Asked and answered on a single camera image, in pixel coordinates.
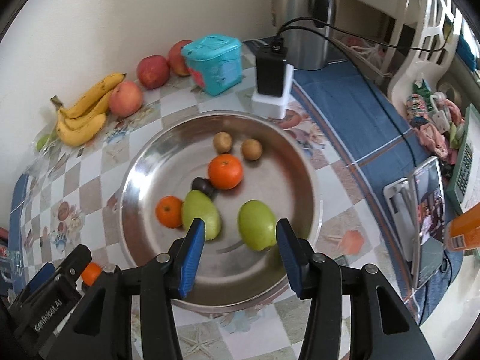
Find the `tablecloth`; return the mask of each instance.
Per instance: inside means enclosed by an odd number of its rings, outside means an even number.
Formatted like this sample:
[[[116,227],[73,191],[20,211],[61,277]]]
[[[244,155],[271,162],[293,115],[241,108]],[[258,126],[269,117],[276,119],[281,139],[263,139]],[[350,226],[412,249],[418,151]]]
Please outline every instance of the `tablecloth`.
[[[164,87],[145,91],[145,104],[135,115],[124,120],[111,116],[85,146],[57,144],[28,170],[20,217],[27,279],[46,262],[58,266],[79,243],[90,248],[93,261],[101,266],[115,263],[129,268],[120,245],[117,201],[131,159],[153,135],[183,117],[212,110],[251,112],[255,68],[246,47],[242,63],[242,82],[221,95],[210,97],[190,78],[174,76]],[[376,264],[399,293],[375,218],[332,143],[296,100],[283,120],[272,123],[301,145],[318,176],[324,212],[313,248],[352,267]],[[174,306],[174,316],[187,359],[293,360],[302,346],[309,306],[288,290],[270,304],[235,313],[200,315]],[[133,355],[140,359],[138,298],[133,300],[132,326]],[[340,357],[349,351],[350,329],[350,300],[344,296]]]

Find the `white floor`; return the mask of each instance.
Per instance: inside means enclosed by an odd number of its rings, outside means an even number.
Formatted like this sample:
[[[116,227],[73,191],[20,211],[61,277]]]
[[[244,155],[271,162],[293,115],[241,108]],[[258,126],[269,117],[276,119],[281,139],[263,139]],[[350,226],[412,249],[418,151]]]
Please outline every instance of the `white floor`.
[[[422,325],[436,360],[448,360],[480,313],[480,262],[466,256],[440,304]]]

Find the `green fruit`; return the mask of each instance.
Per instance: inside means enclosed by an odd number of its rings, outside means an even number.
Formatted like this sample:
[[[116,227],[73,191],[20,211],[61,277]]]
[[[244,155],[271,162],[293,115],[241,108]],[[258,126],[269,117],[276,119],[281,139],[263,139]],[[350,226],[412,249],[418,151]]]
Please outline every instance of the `green fruit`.
[[[259,200],[250,200],[238,212],[238,230],[245,244],[254,251],[276,245],[277,219],[268,206]]]
[[[50,138],[50,134],[45,134],[37,141],[37,151],[38,152],[43,149],[43,147],[45,146],[45,144],[49,140],[49,138]]]
[[[190,191],[183,201],[181,219],[183,228],[188,230],[195,218],[205,222],[205,239],[214,239],[220,233],[220,215],[205,193]]]

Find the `teal plastic container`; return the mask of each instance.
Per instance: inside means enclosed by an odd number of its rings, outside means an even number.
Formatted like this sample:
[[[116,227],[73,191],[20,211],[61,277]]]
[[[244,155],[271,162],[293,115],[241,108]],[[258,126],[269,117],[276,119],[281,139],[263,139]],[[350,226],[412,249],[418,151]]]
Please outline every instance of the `teal plastic container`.
[[[213,34],[189,43],[181,50],[195,83],[217,96],[242,81],[242,42]]]

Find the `black power adapter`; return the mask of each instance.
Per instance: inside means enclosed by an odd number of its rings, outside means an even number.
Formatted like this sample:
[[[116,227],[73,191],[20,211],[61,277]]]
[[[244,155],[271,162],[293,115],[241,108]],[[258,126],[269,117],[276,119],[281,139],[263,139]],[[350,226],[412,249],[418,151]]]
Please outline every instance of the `black power adapter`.
[[[283,39],[275,39],[270,46],[259,48],[255,58],[258,93],[282,97],[287,66],[287,48],[283,46]]]

